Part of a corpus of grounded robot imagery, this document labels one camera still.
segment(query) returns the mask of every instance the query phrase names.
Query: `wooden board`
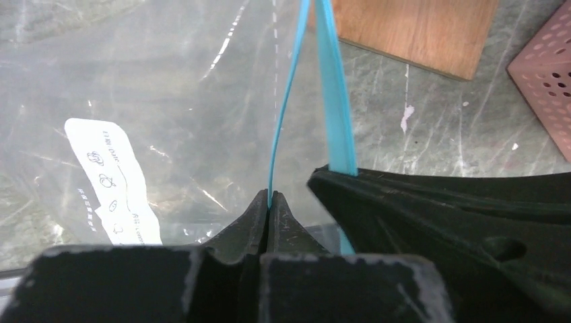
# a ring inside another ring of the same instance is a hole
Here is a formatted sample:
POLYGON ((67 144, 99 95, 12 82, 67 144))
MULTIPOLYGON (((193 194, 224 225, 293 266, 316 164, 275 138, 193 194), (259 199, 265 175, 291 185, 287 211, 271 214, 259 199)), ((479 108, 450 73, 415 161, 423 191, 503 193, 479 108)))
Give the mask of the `wooden board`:
MULTIPOLYGON (((473 78, 498 0, 331 0, 339 38, 457 79, 473 78)), ((314 14, 310 15, 314 26, 314 14)))

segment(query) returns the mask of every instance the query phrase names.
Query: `black plastic tool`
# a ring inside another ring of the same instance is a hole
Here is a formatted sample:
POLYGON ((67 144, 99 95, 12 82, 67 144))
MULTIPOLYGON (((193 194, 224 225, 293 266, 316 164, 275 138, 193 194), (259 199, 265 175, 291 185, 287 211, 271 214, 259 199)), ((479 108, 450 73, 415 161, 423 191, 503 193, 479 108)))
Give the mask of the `black plastic tool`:
POLYGON ((459 322, 571 319, 571 174, 445 178, 317 169, 308 186, 356 252, 419 254, 459 322))
POLYGON ((1 323, 453 322, 419 256, 329 254, 262 190, 202 246, 61 246, 27 269, 1 323))

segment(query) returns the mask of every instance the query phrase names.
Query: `blue plastic strap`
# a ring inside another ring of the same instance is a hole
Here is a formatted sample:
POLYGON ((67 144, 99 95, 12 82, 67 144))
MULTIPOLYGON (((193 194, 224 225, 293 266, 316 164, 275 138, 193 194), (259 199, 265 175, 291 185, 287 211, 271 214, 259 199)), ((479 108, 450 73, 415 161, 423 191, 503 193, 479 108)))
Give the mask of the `blue plastic strap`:
MULTIPOLYGON (((272 145, 271 161, 268 183, 268 207, 271 208, 271 195, 273 192, 273 169, 279 132, 286 111, 288 96, 292 87, 296 65, 302 45, 303 35, 307 25, 310 1, 301 0, 300 17, 296 41, 292 52, 292 66, 288 75, 288 84, 279 111, 279 118, 275 129, 272 145)), ((351 127, 351 104, 345 84, 343 61, 339 51, 337 31, 333 17, 333 7, 330 0, 315 0, 315 15, 317 29, 317 45, 319 69, 321 70, 321 87, 325 103, 325 128, 327 133, 327 147, 329 152, 329 170, 342 174, 357 176, 357 162, 355 158, 355 143, 351 127)), ((351 244, 342 230, 339 230, 341 239, 341 253, 354 254, 351 244)))
POLYGON ((269 161, 269 179, 268 179, 268 209, 271 208, 271 196, 273 194, 273 188, 272 188, 273 169, 275 167, 275 154, 277 152, 277 142, 279 141, 279 133, 281 130, 281 124, 283 123, 283 115, 286 113, 286 106, 288 105, 290 90, 292 89, 292 83, 294 81, 294 76, 296 74, 296 67, 298 66, 298 59, 300 57, 300 51, 303 43, 303 36, 305 34, 305 27, 307 26, 307 17, 309 15, 309 5, 310 5, 310 0, 300 1, 300 17, 298 20, 298 30, 296 31, 294 49, 292 51, 292 65, 290 66, 288 82, 285 86, 285 92, 283 93, 283 100, 281 101, 281 108, 279 109, 279 117, 277 119, 277 124, 275 125, 275 133, 273 136, 273 143, 271 146, 271 157, 269 161))

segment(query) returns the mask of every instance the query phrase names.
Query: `hole in black plastic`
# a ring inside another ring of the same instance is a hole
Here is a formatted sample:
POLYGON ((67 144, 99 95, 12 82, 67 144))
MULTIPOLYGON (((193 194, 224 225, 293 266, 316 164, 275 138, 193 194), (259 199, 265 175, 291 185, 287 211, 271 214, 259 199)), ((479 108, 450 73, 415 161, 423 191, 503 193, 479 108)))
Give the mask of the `hole in black plastic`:
POLYGON ((484 239, 482 249, 498 262, 522 258, 527 247, 523 242, 507 237, 489 237, 484 239))

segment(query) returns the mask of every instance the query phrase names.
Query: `white scuff marks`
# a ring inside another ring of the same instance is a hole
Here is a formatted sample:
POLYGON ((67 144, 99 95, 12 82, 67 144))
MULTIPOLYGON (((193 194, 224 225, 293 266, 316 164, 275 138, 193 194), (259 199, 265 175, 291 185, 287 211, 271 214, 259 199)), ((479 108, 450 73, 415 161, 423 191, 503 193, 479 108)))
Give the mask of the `white scuff marks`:
POLYGON ((234 18, 234 22, 232 22, 232 27, 230 27, 230 31, 228 32, 228 36, 222 42, 222 47, 220 47, 220 50, 218 51, 218 55, 216 55, 216 57, 214 58, 214 61, 212 61, 212 64, 210 64, 210 68, 208 69, 208 71, 206 71, 204 76, 202 76, 201 81, 203 79, 205 79, 206 77, 208 77, 210 72, 214 69, 214 67, 216 67, 216 64, 218 63, 218 61, 222 57, 222 54, 224 54, 224 51, 226 51, 226 48, 228 47, 228 44, 230 43, 230 39, 231 39, 232 35, 234 35, 234 30, 236 29, 238 22, 240 21, 240 18, 242 17, 242 13, 244 12, 244 9, 246 9, 246 6, 248 5, 249 2, 250 2, 250 0, 245 0, 244 3, 242 4, 242 6, 240 7, 240 9, 238 10, 238 13, 236 14, 236 18, 234 18))
POLYGON ((277 39, 277 14, 275 12, 276 5, 275 0, 272 0, 273 5, 273 12, 271 13, 272 22, 273 22, 273 39, 274 39, 274 46, 275 46, 275 79, 273 81, 273 120, 274 122, 277 121, 277 79, 278 79, 278 71, 277 62, 278 62, 278 53, 279 53, 279 46, 278 46, 278 39, 277 39))
POLYGON ((18 17, 18 22, 15 26, 15 33, 16 33, 16 42, 18 44, 24 42, 25 40, 25 27, 28 24, 28 6, 26 5, 26 1, 22 2, 22 6, 20 9, 20 16, 18 17))
POLYGON ((20 207, 18 210, 14 211, 12 214, 10 214, 8 216, 4 216, 3 219, 0 219, 0 226, 2 226, 4 223, 8 222, 10 219, 14 218, 16 215, 20 214, 20 212, 27 209, 33 203, 34 202, 30 200, 26 204, 24 204, 22 207, 20 207))
POLYGON ((414 113, 413 106, 405 107, 405 113, 403 114, 403 118, 401 119, 401 129, 403 129, 403 133, 407 134, 407 120, 409 120, 410 116, 414 113))
POLYGON ((36 155, 35 153, 28 153, 27 151, 19 151, 18 153, 22 153, 24 155, 30 156, 30 157, 35 157, 35 158, 39 158, 41 160, 47 160, 49 162, 54 162, 57 164, 62 164, 62 165, 66 165, 69 167, 73 167, 73 168, 79 168, 79 166, 72 164, 68 161, 62 161, 62 160, 58 160, 58 159, 53 159, 51 157, 47 157, 47 156, 41 156, 41 155, 36 155))
POLYGON ((206 190, 202 190, 202 193, 204 193, 204 195, 206 195, 207 198, 211 199, 214 203, 218 204, 219 207, 221 207, 223 210, 225 210, 226 212, 228 212, 228 209, 225 208, 220 202, 218 202, 214 196, 210 195, 206 190))
POLYGON ((54 235, 54 242, 55 244, 62 244, 63 243, 63 227, 57 223, 52 226, 52 234, 54 235))
POLYGON ((163 153, 162 151, 160 151, 159 149, 156 149, 154 145, 149 146, 149 149, 156 152, 157 154, 161 155, 162 157, 167 157, 170 158, 169 155, 167 155, 166 153, 163 153))
POLYGON ((52 128, 58 135, 62 136, 62 138, 67 139, 67 136, 65 135, 65 133, 62 133, 59 129, 56 128, 52 128))
POLYGON ((405 77, 407 78, 405 86, 405 111, 401 119, 401 129, 403 129, 405 135, 407 134, 407 120, 409 120, 410 116, 414 113, 414 107, 409 105, 409 72, 410 65, 407 64, 407 72, 405 73, 405 77))

